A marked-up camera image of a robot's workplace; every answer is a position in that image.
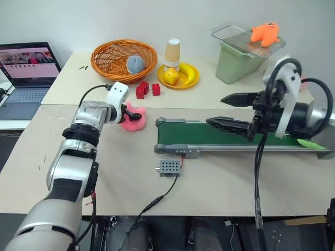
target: orange wicker basket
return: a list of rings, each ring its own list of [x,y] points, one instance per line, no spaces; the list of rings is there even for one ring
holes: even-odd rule
[[[139,55],[145,63],[145,70],[130,75],[126,63],[129,56]],[[124,84],[137,82],[147,76],[157,64],[155,50],[142,42],[130,39],[119,39],[97,47],[91,56],[93,69],[102,77]]]

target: red block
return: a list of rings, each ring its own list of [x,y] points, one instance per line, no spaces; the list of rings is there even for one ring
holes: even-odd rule
[[[136,98],[144,99],[144,89],[141,86],[136,87]]]
[[[148,84],[148,82],[143,81],[140,84],[140,87],[143,87],[145,95],[148,94],[148,92],[149,92],[149,84]]]
[[[161,95],[161,87],[159,86],[158,83],[152,84],[151,85],[151,90],[152,90],[152,94],[154,96],[160,96]]]

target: yellow plate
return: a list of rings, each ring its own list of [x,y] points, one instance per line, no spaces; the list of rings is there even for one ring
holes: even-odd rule
[[[168,88],[171,88],[171,89],[176,89],[176,90],[181,90],[181,89],[188,89],[192,86],[194,86],[198,80],[199,80],[199,72],[198,70],[196,69],[196,67],[194,67],[193,65],[190,65],[188,64],[190,67],[192,67],[195,71],[195,80],[191,83],[189,83],[188,85],[184,85],[185,84],[185,81],[187,80],[187,76],[182,73],[181,71],[179,71],[179,74],[180,74],[180,79],[178,80],[177,84],[176,85],[169,85],[167,84],[164,79],[163,79],[163,75],[164,75],[164,65],[162,65],[161,67],[159,67],[158,71],[157,71],[157,77],[158,79],[160,80],[160,82],[162,82],[163,85],[165,85],[166,87]]]

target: table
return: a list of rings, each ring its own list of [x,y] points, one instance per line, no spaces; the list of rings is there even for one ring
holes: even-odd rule
[[[93,70],[90,62],[91,54],[91,52],[74,52],[41,103],[45,105],[78,105],[81,97],[88,89],[102,83],[111,83]],[[131,85],[128,100],[131,101],[133,106],[138,107],[234,109],[232,106],[221,103],[220,100],[232,93],[264,90],[265,86],[261,79],[265,69],[269,64],[274,63],[275,59],[265,61],[258,71],[232,85],[226,85],[215,76],[217,58],[182,57],[181,61],[191,63],[199,70],[200,80],[194,87],[176,91],[160,84],[161,96],[153,97],[149,93],[144,100],[138,100],[135,94],[137,85]],[[159,82],[156,72],[162,64],[163,57],[159,56],[156,68],[144,79],[150,85]],[[83,65],[88,65],[87,70],[84,68],[79,70]],[[106,96],[107,91],[99,88],[90,92],[86,96],[86,100],[105,101]],[[310,102],[312,99],[313,97],[307,89],[303,89],[299,94],[299,101]]]
[[[11,87],[11,85],[12,84],[10,82],[3,82],[0,84],[0,88],[7,90]],[[11,87],[8,93],[12,93],[14,89],[14,87]],[[0,102],[0,106],[6,99],[7,97]],[[30,120],[0,120],[0,131],[24,130],[29,123]]]
[[[42,105],[19,138],[0,175],[0,212],[27,213],[47,194],[46,175],[71,123],[76,106]],[[245,109],[147,109],[147,126],[128,132],[117,124],[103,128],[98,145],[97,214],[137,215],[149,202],[165,193],[173,178],[155,171],[158,155],[158,117],[204,120],[214,116],[250,120]],[[254,216],[252,153],[201,153],[186,159],[176,185],[147,215]],[[315,154],[264,153],[260,171],[263,216],[325,214],[335,196],[333,160]],[[91,215],[92,206],[83,206]]]

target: laptop screen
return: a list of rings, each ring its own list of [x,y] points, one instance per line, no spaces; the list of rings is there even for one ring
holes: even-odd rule
[[[46,42],[0,45],[0,69],[19,88],[51,86],[60,71]]]

